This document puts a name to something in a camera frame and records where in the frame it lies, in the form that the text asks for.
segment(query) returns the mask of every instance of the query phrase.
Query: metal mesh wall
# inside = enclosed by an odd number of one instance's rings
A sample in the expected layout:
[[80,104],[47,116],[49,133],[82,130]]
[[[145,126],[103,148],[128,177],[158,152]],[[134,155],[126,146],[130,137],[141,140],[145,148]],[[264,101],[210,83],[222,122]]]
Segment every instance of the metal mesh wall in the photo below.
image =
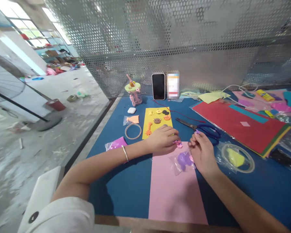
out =
[[291,86],[291,0],[47,0],[107,97],[126,74],[179,70],[182,91]]

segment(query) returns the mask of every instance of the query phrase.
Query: green lid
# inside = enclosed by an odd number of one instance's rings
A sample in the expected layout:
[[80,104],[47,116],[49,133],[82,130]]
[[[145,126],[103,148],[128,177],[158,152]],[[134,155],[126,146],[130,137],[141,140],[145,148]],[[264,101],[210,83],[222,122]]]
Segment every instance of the green lid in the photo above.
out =
[[140,83],[135,83],[135,86],[134,86],[134,87],[131,87],[129,84],[127,84],[127,85],[125,86],[125,90],[126,90],[127,92],[135,92],[137,88],[140,90],[140,88],[141,88]]

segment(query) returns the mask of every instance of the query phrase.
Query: hand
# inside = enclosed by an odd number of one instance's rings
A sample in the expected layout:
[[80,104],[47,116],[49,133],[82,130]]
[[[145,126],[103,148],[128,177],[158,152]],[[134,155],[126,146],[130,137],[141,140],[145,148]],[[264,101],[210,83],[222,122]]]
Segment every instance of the hand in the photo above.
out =
[[151,148],[152,153],[161,152],[167,154],[177,148],[177,145],[172,142],[175,140],[180,140],[178,135],[178,130],[172,128],[171,126],[163,125],[155,130],[147,139],[145,139],[145,143],[148,148]]
[[194,133],[188,146],[198,171],[204,177],[220,172],[214,157],[213,145],[204,133]]

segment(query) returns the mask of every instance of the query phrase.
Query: smartphone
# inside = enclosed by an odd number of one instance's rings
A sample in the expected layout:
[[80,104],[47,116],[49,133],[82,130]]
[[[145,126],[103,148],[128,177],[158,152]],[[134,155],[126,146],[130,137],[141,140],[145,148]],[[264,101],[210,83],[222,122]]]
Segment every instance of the smartphone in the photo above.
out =
[[179,71],[167,72],[167,98],[179,98]]
[[153,74],[152,75],[152,89],[154,100],[165,99],[165,74]]

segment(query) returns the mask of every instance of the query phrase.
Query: blue table surface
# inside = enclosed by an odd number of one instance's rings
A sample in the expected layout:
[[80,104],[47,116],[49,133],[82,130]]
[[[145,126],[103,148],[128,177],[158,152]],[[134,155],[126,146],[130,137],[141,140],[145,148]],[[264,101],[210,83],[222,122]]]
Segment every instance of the blue table surface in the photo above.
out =
[[[158,103],[164,104],[170,107],[170,110],[179,111],[193,119],[205,120],[189,108],[189,106],[197,103],[193,99],[184,99],[181,103],[167,100],[158,101]],[[105,152],[104,145],[106,143],[122,136],[125,137],[126,126],[123,126],[123,118],[129,115],[127,110],[130,107],[132,107],[132,104],[129,97],[123,97],[119,101],[88,157]],[[141,127],[144,124],[146,108],[149,107],[162,106],[151,101],[150,97],[148,99],[144,98],[144,102],[136,106],[137,111],[134,114],[139,115]],[[176,112],[171,112],[171,117],[173,127],[179,131],[181,140],[189,141],[193,130],[179,123],[175,118],[179,117],[192,124],[196,124],[197,121],[190,120]],[[134,137],[138,133],[139,128],[135,126],[130,127],[128,130],[130,137]],[[140,136],[135,140],[130,140],[126,137],[125,139],[127,144],[133,144],[141,141],[142,137]],[[235,145],[242,146],[223,132],[220,141],[230,141]],[[264,160],[250,150],[246,150],[255,161],[255,170],[252,173],[244,174],[238,172],[234,174],[227,168],[219,166],[220,169],[249,197],[291,230],[291,171],[272,159]],[[152,154],[149,154],[120,165],[95,181],[91,185],[89,196],[89,202],[94,205],[95,213],[98,215],[148,218],[151,169]],[[197,170],[196,176],[209,225],[238,226],[235,219]]]

